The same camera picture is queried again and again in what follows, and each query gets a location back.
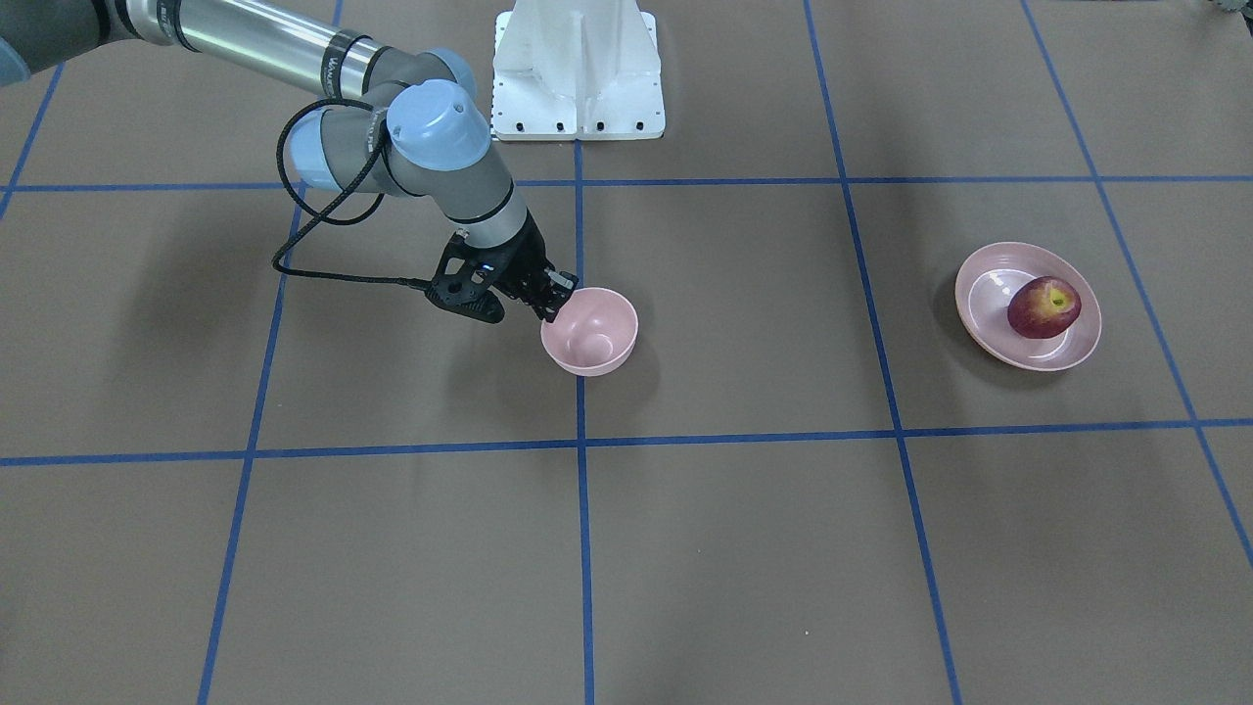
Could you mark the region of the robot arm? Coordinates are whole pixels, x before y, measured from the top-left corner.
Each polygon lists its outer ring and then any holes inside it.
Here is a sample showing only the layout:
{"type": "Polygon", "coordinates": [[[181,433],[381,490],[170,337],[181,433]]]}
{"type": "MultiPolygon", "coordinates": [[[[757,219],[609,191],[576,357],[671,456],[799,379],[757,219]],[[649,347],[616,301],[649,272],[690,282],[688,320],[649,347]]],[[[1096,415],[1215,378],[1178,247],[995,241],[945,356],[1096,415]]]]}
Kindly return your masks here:
{"type": "Polygon", "coordinates": [[[309,225],[346,225],[352,195],[429,197],[454,228],[434,277],[373,275],[497,324],[504,299],[555,321],[579,280],[548,258],[492,147],[460,55],[402,53],[264,1],[5,1],[3,84],[122,40],[180,46],[313,93],[284,124],[279,179],[309,225]]]}

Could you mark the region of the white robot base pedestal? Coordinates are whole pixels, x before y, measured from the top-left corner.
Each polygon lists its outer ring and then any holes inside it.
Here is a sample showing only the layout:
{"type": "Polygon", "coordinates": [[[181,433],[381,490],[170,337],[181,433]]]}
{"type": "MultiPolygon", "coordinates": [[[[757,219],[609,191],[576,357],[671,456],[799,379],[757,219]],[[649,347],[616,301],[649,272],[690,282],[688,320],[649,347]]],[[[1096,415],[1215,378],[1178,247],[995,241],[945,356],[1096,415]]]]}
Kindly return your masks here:
{"type": "Polygon", "coordinates": [[[658,23],[635,1],[516,1],[492,33],[489,125],[504,142],[667,133],[658,23]]]}

